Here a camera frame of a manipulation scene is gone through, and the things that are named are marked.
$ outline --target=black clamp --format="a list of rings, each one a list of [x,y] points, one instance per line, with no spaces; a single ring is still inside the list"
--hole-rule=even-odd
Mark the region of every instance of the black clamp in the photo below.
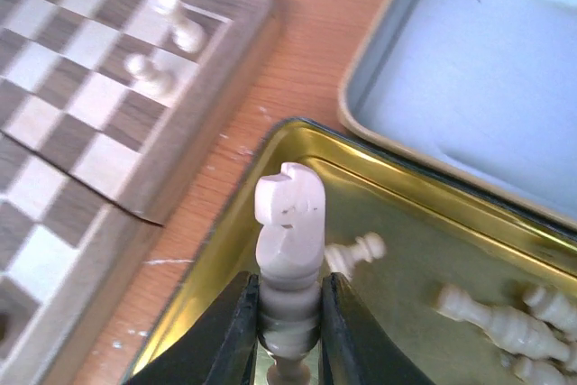
[[[434,385],[340,273],[322,282],[319,385]],[[196,323],[124,385],[252,385],[259,278],[240,272]]]

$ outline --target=white chess piece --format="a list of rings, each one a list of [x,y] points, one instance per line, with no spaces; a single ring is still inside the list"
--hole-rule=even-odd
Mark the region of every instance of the white chess piece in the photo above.
[[[529,312],[563,331],[568,341],[577,340],[577,307],[558,289],[533,285],[523,294]]]
[[[436,307],[452,320],[475,324],[506,352],[534,360],[554,358],[563,362],[568,371],[577,371],[577,346],[557,340],[545,322],[520,310],[485,306],[453,284],[443,287]]]
[[[563,375],[549,362],[525,356],[513,364],[513,373],[528,385],[577,385],[577,378]]]
[[[158,69],[150,59],[134,53],[126,57],[124,67],[137,80],[142,82],[144,92],[149,96],[167,94],[172,86],[169,72]]]
[[[319,337],[325,187],[310,168],[285,162],[280,173],[259,179],[254,198],[263,225],[256,245],[259,340],[275,360],[267,383],[307,385],[310,370],[302,360]]]
[[[200,24],[187,18],[180,0],[156,0],[155,9],[169,21],[173,41],[181,50],[194,53],[202,48],[206,39],[205,31]]]
[[[384,257],[387,246],[380,236],[368,233],[357,236],[351,246],[332,244],[325,248],[325,259],[331,272],[341,272],[349,281],[353,279],[355,265],[359,261],[371,262]]]

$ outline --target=pawn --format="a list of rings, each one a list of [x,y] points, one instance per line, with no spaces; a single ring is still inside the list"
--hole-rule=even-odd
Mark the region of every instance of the pawn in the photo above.
[[[331,272],[341,272],[349,281],[353,279],[354,266],[359,261],[372,262],[387,252],[384,241],[375,233],[357,236],[355,241],[357,244],[349,247],[333,244],[325,248],[325,259]]]
[[[437,300],[437,311],[457,322],[470,322],[500,349],[534,360],[554,358],[568,371],[577,371],[577,346],[557,340],[545,322],[511,306],[488,307],[463,289],[447,284]]]
[[[558,289],[533,285],[523,294],[529,312],[565,333],[568,341],[577,339],[577,307]]]
[[[158,69],[150,59],[142,54],[131,54],[124,60],[126,70],[142,83],[149,96],[167,94],[172,86],[172,76]]]
[[[577,385],[577,378],[563,375],[549,362],[525,356],[513,364],[513,374],[528,385]]]
[[[156,0],[155,10],[170,23],[172,40],[181,50],[195,53],[205,44],[205,31],[200,24],[187,18],[180,0]]]

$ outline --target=wooden chessboard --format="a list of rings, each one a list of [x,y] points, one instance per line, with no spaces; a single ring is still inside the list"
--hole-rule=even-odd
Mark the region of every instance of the wooden chessboard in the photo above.
[[[0,0],[0,383],[74,374],[277,36],[273,0],[183,2],[194,54],[151,0]]]

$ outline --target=table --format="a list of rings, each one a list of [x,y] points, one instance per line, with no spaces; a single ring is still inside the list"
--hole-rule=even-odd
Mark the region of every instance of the table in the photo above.
[[[282,0],[286,29],[136,274],[75,385],[115,385],[140,349],[213,220],[276,123],[305,116],[342,131],[337,88],[382,0]]]

